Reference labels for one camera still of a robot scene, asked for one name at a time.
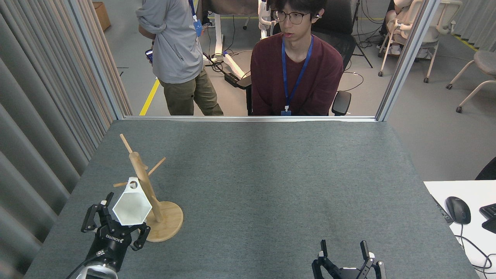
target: white cup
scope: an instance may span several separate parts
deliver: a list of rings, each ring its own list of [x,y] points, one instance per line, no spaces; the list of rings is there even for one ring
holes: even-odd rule
[[[124,193],[112,209],[123,226],[140,225],[145,222],[152,205],[148,201],[137,177],[129,177]]]

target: power strip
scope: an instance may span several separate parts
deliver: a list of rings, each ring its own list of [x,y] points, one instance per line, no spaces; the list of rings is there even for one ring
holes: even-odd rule
[[[224,80],[234,87],[238,87],[238,81],[240,81],[240,79],[237,76],[235,76],[230,72],[224,75]]]

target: eyeglasses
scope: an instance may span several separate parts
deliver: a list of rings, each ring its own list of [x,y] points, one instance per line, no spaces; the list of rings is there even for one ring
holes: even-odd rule
[[[274,20],[277,22],[283,22],[286,19],[286,16],[289,16],[289,21],[292,24],[300,24],[303,21],[303,17],[309,13],[300,13],[300,12],[290,12],[285,13],[281,10],[274,10]]]

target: computer mouse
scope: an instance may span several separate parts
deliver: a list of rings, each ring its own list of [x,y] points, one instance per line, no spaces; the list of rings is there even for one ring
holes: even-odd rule
[[[446,199],[446,208],[455,223],[466,225],[470,223],[470,209],[466,202],[457,197]]]

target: blue lanyard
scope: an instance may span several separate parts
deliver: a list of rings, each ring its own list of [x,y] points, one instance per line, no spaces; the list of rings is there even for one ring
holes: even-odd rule
[[[191,6],[191,13],[193,14],[193,16],[196,15],[196,13],[194,12],[194,4],[193,4],[193,0],[189,0],[189,5]]]
[[[311,50],[313,48],[313,36],[311,37],[311,43],[310,43],[310,48],[309,51],[307,52],[307,58],[305,59],[305,63],[303,64],[303,68],[300,71],[300,75],[298,76],[298,79],[296,80],[295,87],[293,87],[293,91],[291,92],[291,96],[288,94],[288,76],[286,74],[286,45],[284,44],[284,38],[282,39],[282,74],[283,74],[283,79],[284,79],[284,93],[286,94],[286,106],[284,109],[288,111],[289,109],[289,103],[295,96],[296,88],[298,85],[300,85],[300,82],[302,81],[303,73],[305,73],[305,70],[307,69],[307,66],[309,64],[310,56],[311,56]]]

